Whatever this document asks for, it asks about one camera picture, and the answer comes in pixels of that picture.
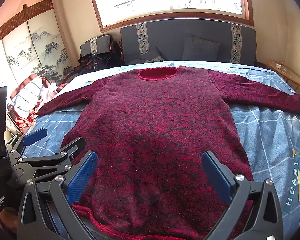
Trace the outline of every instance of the red shirt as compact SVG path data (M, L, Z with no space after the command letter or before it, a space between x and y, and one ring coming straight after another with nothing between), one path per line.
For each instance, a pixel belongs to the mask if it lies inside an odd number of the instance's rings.
M78 136L99 165L74 206L97 228L123 239L204 238L221 202L201 166L211 150L234 174L252 180L228 103L300 114L300 96L242 76L180 66L132 70L60 95L38 114L89 103L62 146ZM233 236L242 230L249 207Z

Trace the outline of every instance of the plaid bedsheet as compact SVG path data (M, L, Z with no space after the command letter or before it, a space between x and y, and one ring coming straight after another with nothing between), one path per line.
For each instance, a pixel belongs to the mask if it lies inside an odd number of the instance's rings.
M131 69L179 65L233 73L287 94L295 94L278 74L270 70L238 64L191 61L165 61L101 70L76 77L62 93ZM28 147L24 157L52 155L59 150L64 135L75 125L84 107L77 105L38 117L32 130L45 127L48 136ZM254 180L271 178L274 181L282 208L284 237L289 239L300 226L300 116L257 106L230 105L230 108Z

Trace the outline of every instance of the patterned fabric strip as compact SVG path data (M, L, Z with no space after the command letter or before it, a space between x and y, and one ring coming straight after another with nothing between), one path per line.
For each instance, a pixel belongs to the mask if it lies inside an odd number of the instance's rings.
M136 24L140 56L149 51L149 41L146 23Z
M231 23L232 31L232 51L230 63L239 64L241 58L241 46L242 46L242 36L241 36L241 26Z
M90 49L92 54L98 54L96 38L90 40Z

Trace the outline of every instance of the wooden window frame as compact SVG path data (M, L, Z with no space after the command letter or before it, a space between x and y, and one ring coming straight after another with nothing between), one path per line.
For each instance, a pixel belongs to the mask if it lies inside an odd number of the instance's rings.
M101 22L101 17L98 11L98 6L96 0L92 0L94 11L97 16L97 21L99 24L99 28L101 33L107 32L109 30L113 30L116 28L121 28L128 25L133 25L136 23L160 20L160 19L170 19L170 18L204 18L204 19L215 19L215 20L224 20L229 22L235 22L239 24L245 24L249 26L253 26L253 11L252 11L252 1L251 0L243 0L242 4L244 5L245 18L235 17L226 14L218 14L218 13L209 13L209 12L169 12L169 13L158 13L153 15L146 16L137 16L133 19L123 20L122 22L118 22L112 25L108 25L103 27Z

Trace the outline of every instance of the red fleece lining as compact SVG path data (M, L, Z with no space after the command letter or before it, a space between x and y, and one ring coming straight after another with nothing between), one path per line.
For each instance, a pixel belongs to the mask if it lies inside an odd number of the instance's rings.
M112 237L117 237L121 238L123 240L146 240L146 239L159 239L159 240L184 240L183 238L180 237L173 237L173 236L158 236L158 235L147 235L147 236L132 236L124 233L117 232L107 226L104 226L98 221L93 216L93 212L91 208L88 207L83 207L79 205L72 204L72 207L76 211L76 213L82 217L85 217L87 219L90 219L90 221L93 223L93 225L100 231L106 233L109 236Z
M180 71L180 66L138 69L138 77L142 80L157 81L174 77Z

